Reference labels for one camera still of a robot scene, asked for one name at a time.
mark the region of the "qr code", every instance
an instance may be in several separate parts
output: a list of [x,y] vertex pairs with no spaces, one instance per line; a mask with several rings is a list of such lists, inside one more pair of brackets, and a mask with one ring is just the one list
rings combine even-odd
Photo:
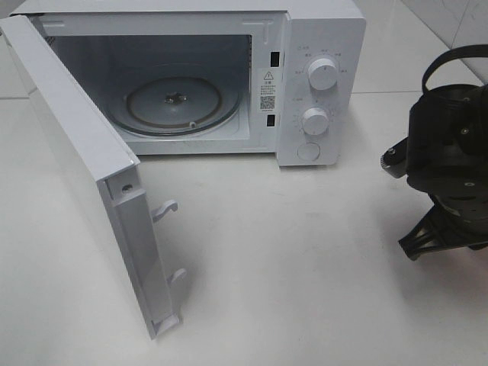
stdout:
[[275,109],[275,96],[261,97],[261,109]]

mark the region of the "microwave oven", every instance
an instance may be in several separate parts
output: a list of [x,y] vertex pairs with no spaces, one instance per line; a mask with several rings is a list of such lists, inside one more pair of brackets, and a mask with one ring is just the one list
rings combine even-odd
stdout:
[[364,28],[352,0],[27,0],[0,20],[46,138],[94,233],[120,250],[112,258],[152,338],[179,322],[170,287],[185,271],[165,276],[153,225],[178,205],[149,210],[137,156],[335,163]]

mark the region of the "warning label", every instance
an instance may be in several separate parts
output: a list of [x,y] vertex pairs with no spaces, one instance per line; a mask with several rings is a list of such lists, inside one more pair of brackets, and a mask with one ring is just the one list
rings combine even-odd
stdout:
[[258,111],[262,113],[273,113],[276,110],[278,97],[278,85],[281,82],[281,70],[259,69],[258,85],[255,88],[255,95],[259,97]]

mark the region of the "control panel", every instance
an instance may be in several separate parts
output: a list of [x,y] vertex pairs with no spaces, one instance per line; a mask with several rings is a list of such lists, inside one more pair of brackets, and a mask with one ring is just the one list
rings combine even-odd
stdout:
[[277,144],[279,165],[337,161],[342,115],[351,96],[364,28],[362,18],[291,20]]

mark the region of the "white countertop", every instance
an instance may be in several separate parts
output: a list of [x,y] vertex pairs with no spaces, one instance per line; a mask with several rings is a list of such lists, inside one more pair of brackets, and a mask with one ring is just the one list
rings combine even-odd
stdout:
[[[339,163],[273,155],[142,158],[183,324],[150,341],[88,230],[0,43],[0,364],[482,365],[488,249],[411,262],[397,240],[432,206],[380,155],[406,135],[429,63],[447,48],[401,2],[368,20]],[[476,82],[461,63],[434,85]]]

